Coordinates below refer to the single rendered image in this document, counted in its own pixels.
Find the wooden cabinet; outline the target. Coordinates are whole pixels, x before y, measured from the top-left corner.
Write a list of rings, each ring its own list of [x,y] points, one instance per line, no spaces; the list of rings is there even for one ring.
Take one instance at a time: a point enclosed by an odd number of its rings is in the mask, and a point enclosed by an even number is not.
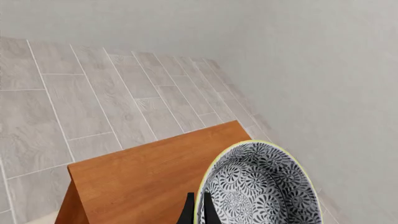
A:
[[[55,224],[176,224],[215,158],[248,139],[231,121],[70,164]]]

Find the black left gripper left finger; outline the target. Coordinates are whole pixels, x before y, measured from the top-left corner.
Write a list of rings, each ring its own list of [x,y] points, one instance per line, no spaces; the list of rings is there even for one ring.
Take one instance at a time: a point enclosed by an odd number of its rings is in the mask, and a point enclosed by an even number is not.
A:
[[[189,192],[186,197],[185,205],[176,224],[193,224],[195,208],[195,194]]]

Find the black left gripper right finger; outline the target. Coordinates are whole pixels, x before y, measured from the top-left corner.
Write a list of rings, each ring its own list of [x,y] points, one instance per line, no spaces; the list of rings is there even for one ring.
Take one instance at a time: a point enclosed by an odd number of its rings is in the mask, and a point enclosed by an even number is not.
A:
[[[209,192],[204,194],[204,217],[205,224],[222,224],[213,205],[212,197]]]

